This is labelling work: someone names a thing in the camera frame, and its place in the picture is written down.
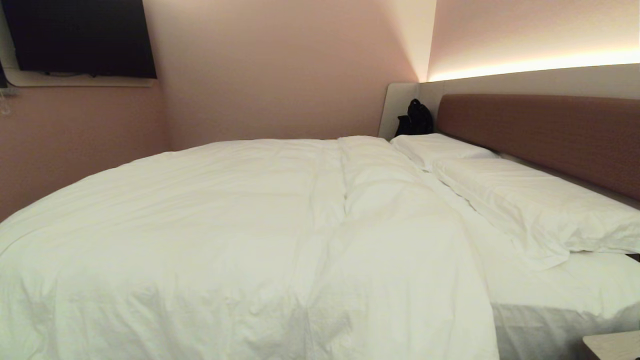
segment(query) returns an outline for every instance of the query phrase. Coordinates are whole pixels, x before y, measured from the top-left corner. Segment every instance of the pillowcase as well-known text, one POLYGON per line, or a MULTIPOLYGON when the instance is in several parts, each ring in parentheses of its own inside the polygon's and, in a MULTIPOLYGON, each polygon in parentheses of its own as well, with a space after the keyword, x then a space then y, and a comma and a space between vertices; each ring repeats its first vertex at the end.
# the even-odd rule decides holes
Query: pillowcase
POLYGON ((391 140, 391 145, 427 171, 431 171, 433 162, 438 159, 498 157, 487 149, 442 134, 400 135, 391 140))
POLYGON ((570 252, 640 252, 640 211, 505 159, 440 160, 434 175, 511 237, 538 270, 570 252))

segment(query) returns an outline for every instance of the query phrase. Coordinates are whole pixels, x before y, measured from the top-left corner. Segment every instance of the nightstand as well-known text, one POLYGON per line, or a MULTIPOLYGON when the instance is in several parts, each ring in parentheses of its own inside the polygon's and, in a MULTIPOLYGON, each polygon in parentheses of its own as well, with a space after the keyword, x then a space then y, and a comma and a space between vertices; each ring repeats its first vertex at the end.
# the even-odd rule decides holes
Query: nightstand
POLYGON ((585 336, 582 340, 593 352, 592 359, 636 360, 640 357, 640 331, 585 336))

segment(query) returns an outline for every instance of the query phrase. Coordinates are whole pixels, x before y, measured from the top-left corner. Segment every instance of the television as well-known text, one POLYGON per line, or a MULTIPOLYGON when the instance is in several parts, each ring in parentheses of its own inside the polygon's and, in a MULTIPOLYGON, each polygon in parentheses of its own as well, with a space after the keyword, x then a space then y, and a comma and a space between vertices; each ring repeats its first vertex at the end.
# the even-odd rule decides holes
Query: television
POLYGON ((142 0, 2 0, 20 70, 157 78, 142 0))

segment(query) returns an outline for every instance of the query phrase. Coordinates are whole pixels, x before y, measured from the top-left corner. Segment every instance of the headboard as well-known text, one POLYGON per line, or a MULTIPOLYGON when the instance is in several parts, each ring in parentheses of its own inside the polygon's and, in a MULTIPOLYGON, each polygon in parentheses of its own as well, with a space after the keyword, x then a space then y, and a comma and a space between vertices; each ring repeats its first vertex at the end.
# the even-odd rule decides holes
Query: headboard
POLYGON ((640 100, 442 97, 439 131, 640 200, 640 100))

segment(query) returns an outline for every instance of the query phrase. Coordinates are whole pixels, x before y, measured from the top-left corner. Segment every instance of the black backpack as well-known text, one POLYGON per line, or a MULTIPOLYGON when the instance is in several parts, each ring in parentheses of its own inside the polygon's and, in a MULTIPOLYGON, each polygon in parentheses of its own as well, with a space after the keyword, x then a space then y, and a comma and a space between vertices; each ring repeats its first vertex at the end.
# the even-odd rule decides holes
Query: black backpack
POLYGON ((396 131, 399 135, 424 135, 433 133, 433 117, 426 106, 422 105, 418 99, 414 99, 409 104, 407 115, 398 116, 400 124, 396 131))

